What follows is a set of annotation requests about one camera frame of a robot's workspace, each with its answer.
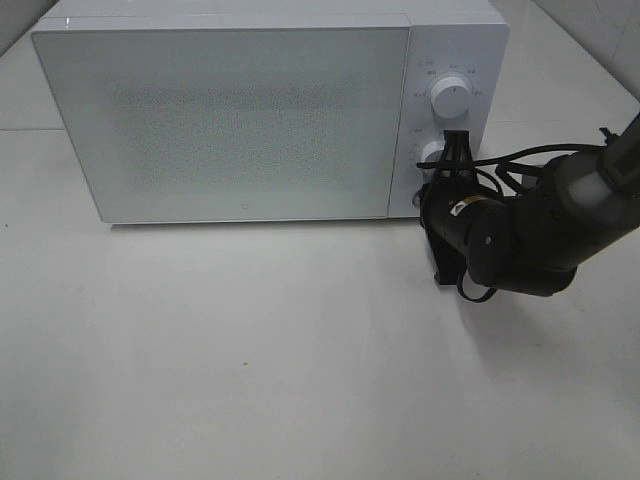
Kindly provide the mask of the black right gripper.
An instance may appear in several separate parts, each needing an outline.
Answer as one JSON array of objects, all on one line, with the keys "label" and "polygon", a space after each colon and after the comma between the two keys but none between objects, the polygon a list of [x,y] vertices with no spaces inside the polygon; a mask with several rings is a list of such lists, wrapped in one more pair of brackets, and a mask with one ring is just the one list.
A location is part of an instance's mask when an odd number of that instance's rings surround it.
[{"label": "black right gripper", "polygon": [[441,166],[418,193],[420,224],[439,286],[457,286],[467,268],[472,224],[495,206],[500,191],[483,185],[476,172],[467,130],[445,130]]}]

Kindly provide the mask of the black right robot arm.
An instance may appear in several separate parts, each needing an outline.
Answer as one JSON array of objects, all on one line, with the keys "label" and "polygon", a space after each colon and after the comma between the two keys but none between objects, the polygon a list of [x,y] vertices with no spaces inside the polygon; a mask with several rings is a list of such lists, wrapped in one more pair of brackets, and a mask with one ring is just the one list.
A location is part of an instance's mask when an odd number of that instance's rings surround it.
[{"label": "black right robot arm", "polygon": [[639,121],[602,145],[548,144],[476,160],[466,130],[447,130],[415,194],[435,281],[549,297],[580,264],[639,227]]}]

